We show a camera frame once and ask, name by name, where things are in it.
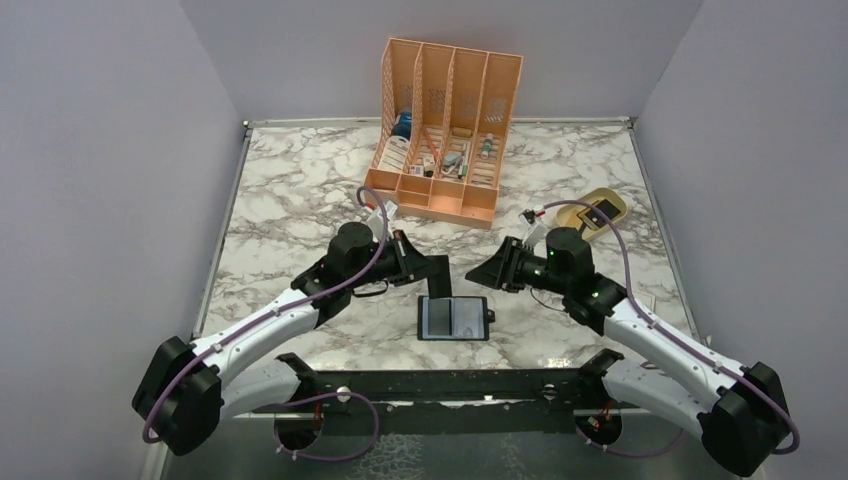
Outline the black leather card holder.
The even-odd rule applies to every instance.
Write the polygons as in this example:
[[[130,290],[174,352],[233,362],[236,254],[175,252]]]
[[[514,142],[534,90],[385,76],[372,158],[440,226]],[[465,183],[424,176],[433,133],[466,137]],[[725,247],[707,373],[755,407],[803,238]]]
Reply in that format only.
[[[418,297],[419,341],[484,341],[495,312],[482,296]]]

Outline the black credit card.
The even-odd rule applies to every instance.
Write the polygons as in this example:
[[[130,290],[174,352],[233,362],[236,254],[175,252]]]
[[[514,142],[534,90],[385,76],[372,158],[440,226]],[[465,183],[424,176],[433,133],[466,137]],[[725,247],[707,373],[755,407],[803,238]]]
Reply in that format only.
[[[581,220],[579,230],[599,231],[608,224],[609,220],[615,220],[621,214],[622,210],[611,201],[606,199],[596,201],[591,207],[584,208],[577,214]]]

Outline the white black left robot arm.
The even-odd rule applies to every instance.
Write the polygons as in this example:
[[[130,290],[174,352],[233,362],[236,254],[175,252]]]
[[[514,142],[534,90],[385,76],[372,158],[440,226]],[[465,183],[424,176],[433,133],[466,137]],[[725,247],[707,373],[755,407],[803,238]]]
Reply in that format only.
[[[430,295],[450,295],[448,256],[419,252],[402,230],[375,235],[363,223],[343,224],[326,253],[260,310],[216,334],[192,342],[173,336],[158,346],[131,401],[144,421],[143,441],[185,455],[226,415],[264,406],[274,393],[290,410],[306,408],[315,386],[289,364],[273,362],[257,375],[247,369],[338,315],[357,288],[422,280]]]

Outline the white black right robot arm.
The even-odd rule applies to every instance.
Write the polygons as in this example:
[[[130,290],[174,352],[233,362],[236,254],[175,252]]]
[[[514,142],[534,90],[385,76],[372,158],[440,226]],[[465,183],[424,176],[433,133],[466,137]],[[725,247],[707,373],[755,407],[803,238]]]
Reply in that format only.
[[[545,243],[544,255],[537,256],[507,237],[465,277],[510,293],[532,287],[558,294],[572,320],[652,364],[646,369],[603,350],[580,369],[577,393],[585,404],[643,408],[699,438],[714,461],[738,476],[750,476],[769,456],[799,447],[800,434],[773,369],[725,357],[650,312],[627,287],[596,271],[591,246],[577,230],[555,228]]]

